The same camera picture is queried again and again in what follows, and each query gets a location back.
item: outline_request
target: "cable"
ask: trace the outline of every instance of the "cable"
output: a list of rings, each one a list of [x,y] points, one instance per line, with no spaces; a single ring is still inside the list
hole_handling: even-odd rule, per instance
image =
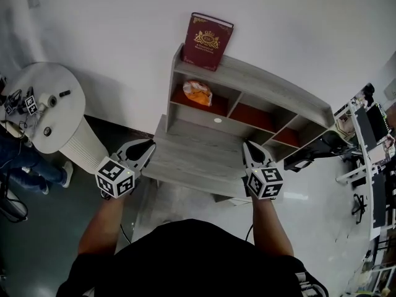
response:
[[[19,121],[19,129],[21,129],[21,124],[23,124],[24,125],[24,132],[22,133],[22,136],[21,137],[19,137],[20,139],[21,138],[23,138],[24,136],[25,136],[25,129],[27,129],[28,128],[28,126],[27,126],[27,119],[28,119],[28,117],[29,117],[29,114],[26,112],[26,118],[25,118],[25,121]]]
[[[130,240],[130,239],[128,239],[128,237],[126,236],[126,234],[125,234],[125,232],[124,232],[123,225],[122,225],[122,224],[120,224],[119,226],[120,226],[120,228],[121,228],[121,231],[122,231],[122,233],[123,233],[124,237],[126,238],[126,241],[128,241],[128,243],[129,243],[129,244],[132,244],[131,240]]]
[[[16,91],[14,91],[12,95],[9,95],[7,97],[6,101],[9,101],[9,106],[11,106],[12,108],[15,108],[15,109],[17,108],[21,93],[22,93],[21,89],[18,89]],[[4,110],[4,115],[5,115],[4,121],[6,122],[6,131],[7,131],[7,111],[5,111],[5,110]]]
[[[6,181],[5,181],[4,184],[2,184],[2,186],[0,187],[0,190],[1,190],[1,195],[0,195],[0,196],[3,196],[3,195],[4,195],[4,198],[5,198],[6,200],[8,200],[9,202],[17,202],[17,203],[19,203],[19,204],[22,204],[22,205],[25,207],[26,214],[25,214],[22,218],[16,217],[16,216],[13,215],[12,213],[7,212],[6,210],[4,210],[4,209],[1,208],[1,207],[0,207],[0,212],[2,213],[3,216],[5,216],[5,217],[7,218],[8,221],[10,221],[10,222],[12,222],[12,223],[18,223],[18,222],[25,221],[25,220],[27,219],[28,208],[27,208],[27,206],[26,206],[22,201],[20,201],[20,200],[18,200],[18,199],[10,199],[10,198],[8,198],[8,196],[7,196],[7,195],[8,195],[8,182],[9,182],[9,179],[10,179],[10,174],[11,174],[11,171],[10,171],[10,169],[8,169],[8,170],[7,170],[7,175],[6,175]],[[11,220],[11,219],[9,218],[9,216],[14,217],[16,220]]]
[[[111,198],[111,196],[107,192],[104,192],[101,189],[100,189],[100,197],[102,197],[104,200],[110,200]]]
[[[245,239],[245,241],[247,241],[247,240],[248,240],[249,233],[250,233],[250,231],[252,231],[252,229],[253,229],[253,225],[251,225],[251,227],[250,227],[249,231],[247,232],[247,235],[246,235],[246,239]]]

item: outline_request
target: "black chair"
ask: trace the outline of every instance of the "black chair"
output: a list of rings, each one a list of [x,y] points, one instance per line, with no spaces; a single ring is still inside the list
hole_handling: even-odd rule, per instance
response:
[[[327,131],[314,142],[305,146],[293,155],[285,159],[285,170],[291,170],[298,173],[303,168],[312,164],[316,158],[335,157],[349,152],[353,152],[357,147],[346,143],[335,131]],[[300,163],[306,161],[302,167],[298,167]]]
[[[358,225],[359,223],[361,223],[361,217],[363,216],[363,214],[366,212],[366,207],[367,205],[364,204],[364,198],[363,196],[359,196],[357,194],[353,195],[353,198],[355,200],[355,205],[357,205],[356,209],[352,209],[352,215],[357,214],[358,212],[360,212],[360,216],[359,216],[359,220],[356,221],[356,224]]]

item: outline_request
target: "person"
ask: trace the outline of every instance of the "person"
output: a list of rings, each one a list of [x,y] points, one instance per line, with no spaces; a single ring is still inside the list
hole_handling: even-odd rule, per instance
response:
[[[360,92],[356,94],[355,98],[357,99],[358,102],[361,102],[361,104],[365,108],[369,108],[374,103],[374,99],[372,95],[374,94],[375,91],[376,89],[374,88],[374,86],[371,83],[368,83],[363,87],[363,89]]]
[[[211,223],[189,219],[162,224],[114,254],[125,199],[102,203],[57,297],[154,292],[328,296],[294,257],[271,200],[253,199],[254,245]]]
[[[38,175],[26,173],[22,168],[30,168]],[[24,189],[33,192],[49,193],[48,181],[69,187],[73,174],[71,161],[62,168],[48,163],[33,147],[27,147],[20,139],[0,133],[0,171]]]

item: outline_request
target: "shelf compartment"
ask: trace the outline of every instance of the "shelf compartment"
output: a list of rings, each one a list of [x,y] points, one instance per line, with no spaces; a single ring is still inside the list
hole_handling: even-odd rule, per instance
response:
[[[273,140],[292,145],[294,147],[304,147],[315,140],[326,131],[326,128],[312,122],[302,116],[294,118],[286,128],[280,131]]]
[[[299,133],[296,130],[290,129],[289,127],[284,128],[277,135],[275,135],[273,140],[281,142],[293,147],[300,148],[301,144],[299,142]]]
[[[298,150],[296,147],[291,147],[274,140],[267,141],[264,144],[264,148],[266,148],[271,153],[275,162],[281,161]]]
[[[225,116],[202,112],[186,105],[171,103],[170,110],[172,111],[171,123],[173,123],[174,120],[180,119],[244,139],[253,136],[257,131],[259,131],[248,124],[236,122],[226,118]],[[221,122],[217,123],[215,122],[215,119],[220,119]]]
[[[278,132],[297,116],[297,114],[292,111],[283,109],[282,107],[274,105],[263,98],[257,98],[248,93],[245,93],[239,102],[268,113],[272,120],[272,132]]]
[[[183,85],[178,85],[178,86],[176,86],[176,89],[174,90],[174,92],[172,94],[171,102],[178,104],[178,105],[189,106],[194,109],[217,114],[219,116],[224,116],[224,117],[227,116],[228,99],[221,97],[219,95],[216,95],[215,93],[213,93],[212,105],[205,106],[205,105],[201,105],[197,102],[194,102],[194,101],[188,99],[187,96],[183,92]]]
[[[244,103],[239,102],[236,105],[234,111],[230,115],[230,119],[275,133],[275,126],[273,125],[273,118],[270,113],[245,105]]]
[[[248,137],[247,139],[250,141],[253,141],[254,143],[257,143],[259,145],[263,145],[266,143],[269,139],[271,139],[273,136],[272,133],[267,132],[267,131],[262,131],[262,130],[256,130],[253,135]]]

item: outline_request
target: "book cover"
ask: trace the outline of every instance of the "book cover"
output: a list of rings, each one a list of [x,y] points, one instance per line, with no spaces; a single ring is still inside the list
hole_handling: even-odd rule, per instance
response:
[[[216,71],[234,25],[201,13],[192,13],[182,60]]]

